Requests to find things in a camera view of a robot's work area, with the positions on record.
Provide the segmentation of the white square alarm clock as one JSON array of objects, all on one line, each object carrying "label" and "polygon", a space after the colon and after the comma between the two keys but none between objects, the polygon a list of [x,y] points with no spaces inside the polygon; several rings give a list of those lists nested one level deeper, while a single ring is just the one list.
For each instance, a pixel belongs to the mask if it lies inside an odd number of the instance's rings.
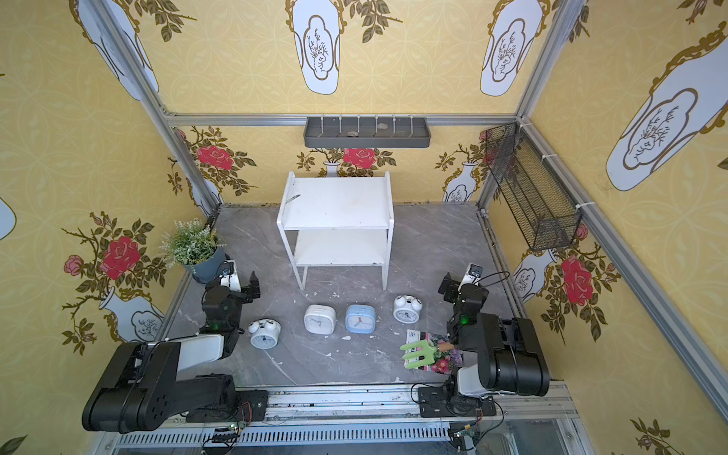
[{"label": "white square alarm clock", "polygon": [[303,324],[311,334],[329,336],[336,329],[336,311],[328,305],[311,304],[304,313]]}]

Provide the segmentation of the blue square alarm clock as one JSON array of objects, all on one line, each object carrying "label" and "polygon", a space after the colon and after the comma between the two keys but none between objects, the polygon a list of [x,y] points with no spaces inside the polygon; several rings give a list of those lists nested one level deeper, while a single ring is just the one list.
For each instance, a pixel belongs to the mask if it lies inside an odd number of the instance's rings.
[{"label": "blue square alarm clock", "polygon": [[377,313],[371,305],[352,304],[345,315],[346,330],[354,334],[369,335],[377,327]]}]

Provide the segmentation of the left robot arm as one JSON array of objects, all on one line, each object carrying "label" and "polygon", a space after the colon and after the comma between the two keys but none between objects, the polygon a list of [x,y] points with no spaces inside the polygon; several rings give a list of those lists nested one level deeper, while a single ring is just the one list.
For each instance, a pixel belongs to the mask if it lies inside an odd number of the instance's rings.
[{"label": "left robot arm", "polygon": [[242,307],[260,296],[256,275],[250,275],[243,286],[235,263],[222,263],[205,286],[202,310],[206,322],[198,334],[159,342],[123,343],[83,408],[83,428],[119,434],[153,431],[178,414],[189,423],[263,421],[268,392],[239,391],[228,373],[192,379],[178,376],[232,355],[245,333]]}]

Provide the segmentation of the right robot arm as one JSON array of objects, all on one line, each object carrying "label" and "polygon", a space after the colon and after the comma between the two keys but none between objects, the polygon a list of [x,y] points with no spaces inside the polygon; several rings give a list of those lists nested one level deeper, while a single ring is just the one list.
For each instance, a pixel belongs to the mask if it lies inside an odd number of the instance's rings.
[{"label": "right robot arm", "polygon": [[527,318],[500,318],[484,313],[489,291],[481,278],[470,275],[456,281],[443,278],[438,293],[453,305],[443,342],[422,339],[403,350],[408,367],[445,369],[442,360],[455,360],[471,353],[476,363],[447,367],[447,380],[437,386],[422,386],[415,402],[423,418],[480,419],[497,414],[496,392],[520,396],[545,396],[550,373],[533,322]]}]

